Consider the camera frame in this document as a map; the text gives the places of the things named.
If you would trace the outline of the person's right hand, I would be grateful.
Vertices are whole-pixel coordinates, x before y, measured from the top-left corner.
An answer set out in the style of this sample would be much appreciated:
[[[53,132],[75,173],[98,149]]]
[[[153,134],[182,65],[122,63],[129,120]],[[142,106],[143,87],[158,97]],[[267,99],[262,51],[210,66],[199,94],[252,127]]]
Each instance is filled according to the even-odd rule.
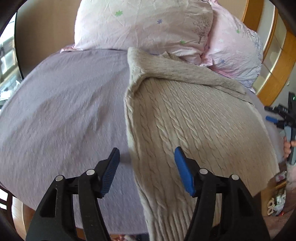
[[[287,141],[287,137],[284,137],[283,138],[284,142],[284,158],[287,159],[288,156],[290,155],[291,151],[292,151],[292,147],[296,147],[296,141],[291,141],[291,142],[288,142]]]

